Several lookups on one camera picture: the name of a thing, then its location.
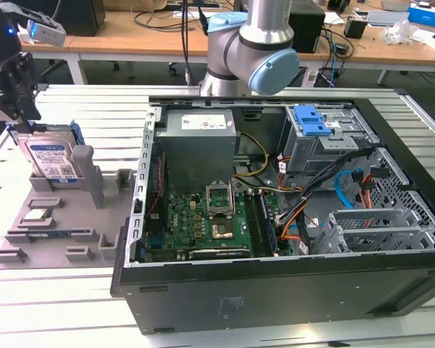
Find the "aluminum extrusion table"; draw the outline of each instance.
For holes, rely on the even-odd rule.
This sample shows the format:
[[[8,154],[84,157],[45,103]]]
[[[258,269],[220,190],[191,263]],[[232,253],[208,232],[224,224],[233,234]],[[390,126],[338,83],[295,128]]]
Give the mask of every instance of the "aluminum extrusion table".
[[[45,123],[75,119],[104,173],[137,168],[149,96],[195,88],[50,86],[38,97]],[[435,122],[409,97],[384,89],[287,89],[282,96],[369,98],[435,178]],[[0,245],[26,197],[30,165],[0,136]],[[401,318],[142,336],[124,300],[109,295],[111,268],[0,270],[0,346],[5,347],[435,347],[435,299]]]

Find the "sticker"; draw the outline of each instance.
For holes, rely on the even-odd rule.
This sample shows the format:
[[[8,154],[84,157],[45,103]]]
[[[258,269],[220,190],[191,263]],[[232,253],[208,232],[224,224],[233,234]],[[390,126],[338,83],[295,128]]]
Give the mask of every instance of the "sticker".
[[[307,255],[307,253],[310,252],[310,250],[307,248],[306,244],[303,243],[302,241],[299,241],[299,250],[300,250],[304,255]]]
[[[318,227],[319,225],[319,219],[317,219],[316,217],[314,219],[310,219],[310,224],[306,225],[306,227]]]
[[[224,115],[184,115],[182,116],[182,129],[184,130],[213,130],[226,129]]]
[[[224,297],[220,299],[217,308],[219,319],[230,319],[238,314],[238,311],[245,305],[245,297]]]
[[[326,122],[326,127],[329,128],[340,128],[340,124],[336,121],[333,122]]]
[[[287,174],[287,165],[285,162],[278,163],[278,171],[282,174]]]
[[[45,177],[60,183],[75,182],[73,164],[63,145],[31,145],[30,153]]]
[[[47,233],[28,233],[28,237],[34,238],[48,238],[49,235]]]

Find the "yellow cable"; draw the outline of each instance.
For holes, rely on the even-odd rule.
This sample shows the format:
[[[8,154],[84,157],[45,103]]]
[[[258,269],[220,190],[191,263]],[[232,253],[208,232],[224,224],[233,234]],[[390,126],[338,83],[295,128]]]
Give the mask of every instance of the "yellow cable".
[[[237,178],[245,178],[248,176],[258,175],[258,174],[264,172],[266,167],[268,166],[268,163],[269,163],[269,159],[268,159],[269,154],[266,152],[264,147],[262,147],[261,143],[258,140],[256,140],[255,138],[253,138],[253,136],[250,136],[248,133],[244,133],[244,132],[240,132],[240,133],[243,134],[244,136],[247,136],[251,140],[253,140],[256,143],[256,145],[258,145],[258,147],[262,150],[262,152],[264,152],[264,164],[262,165],[262,167],[260,169],[255,170],[254,172],[245,173],[245,174],[233,174],[232,176],[237,177]]]

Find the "silver robot arm segment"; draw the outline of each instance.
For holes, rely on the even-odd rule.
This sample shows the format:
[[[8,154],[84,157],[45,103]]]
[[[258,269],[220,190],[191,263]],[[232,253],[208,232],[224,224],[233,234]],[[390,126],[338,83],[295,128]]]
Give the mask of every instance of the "silver robot arm segment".
[[[276,94],[298,73],[291,48],[291,0],[250,0],[248,14],[223,12],[210,19],[208,66],[202,96]]]

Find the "gray power supply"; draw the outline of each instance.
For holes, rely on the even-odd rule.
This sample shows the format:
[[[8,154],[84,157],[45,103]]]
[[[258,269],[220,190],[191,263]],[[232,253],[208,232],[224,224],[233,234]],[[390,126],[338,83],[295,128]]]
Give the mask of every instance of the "gray power supply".
[[[171,110],[156,137],[166,156],[171,192],[198,192],[213,181],[231,179],[236,146],[231,110]]]

